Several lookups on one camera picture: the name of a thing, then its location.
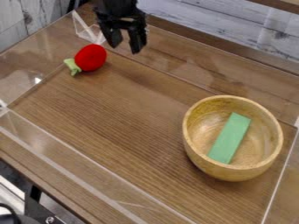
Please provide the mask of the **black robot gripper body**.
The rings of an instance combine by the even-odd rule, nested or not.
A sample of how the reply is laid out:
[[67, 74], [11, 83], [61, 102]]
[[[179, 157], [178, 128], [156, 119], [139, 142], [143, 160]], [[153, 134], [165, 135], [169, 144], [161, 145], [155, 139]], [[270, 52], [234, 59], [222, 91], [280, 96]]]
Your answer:
[[145, 13], [136, 7], [137, 0], [92, 0], [97, 23], [108, 28], [128, 22], [145, 28]]

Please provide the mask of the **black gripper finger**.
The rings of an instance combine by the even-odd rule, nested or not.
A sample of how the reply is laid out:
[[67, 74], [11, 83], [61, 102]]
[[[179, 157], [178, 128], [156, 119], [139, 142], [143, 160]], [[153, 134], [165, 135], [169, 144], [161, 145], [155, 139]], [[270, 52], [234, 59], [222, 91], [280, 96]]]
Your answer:
[[128, 27], [129, 46], [132, 54], [140, 53], [143, 47], [147, 44], [147, 33], [144, 27], [129, 26]]
[[101, 25], [100, 30], [104, 34], [105, 40], [112, 48], [116, 48], [123, 42], [121, 27], [119, 25]]

